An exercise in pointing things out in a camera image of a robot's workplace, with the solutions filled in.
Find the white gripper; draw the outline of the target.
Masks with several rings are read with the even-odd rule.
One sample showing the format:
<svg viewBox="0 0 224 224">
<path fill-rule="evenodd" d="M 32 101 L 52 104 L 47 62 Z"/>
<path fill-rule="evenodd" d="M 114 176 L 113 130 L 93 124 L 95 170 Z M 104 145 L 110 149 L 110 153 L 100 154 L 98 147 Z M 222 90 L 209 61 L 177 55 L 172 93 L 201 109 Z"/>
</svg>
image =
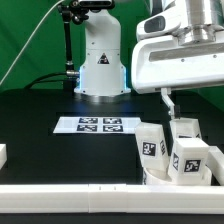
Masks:
<svg viewBox="0 0 224 224">
<path fill-rule="evenodd" d="M 171 119 L 180 117 L 172 90 L 224 84 L 224 33 L 211 43 L 179 46 L 172 35 L 140 41 L 132 54 L 131 81 L 140 94 L 161 90 Z"/>
</svg>

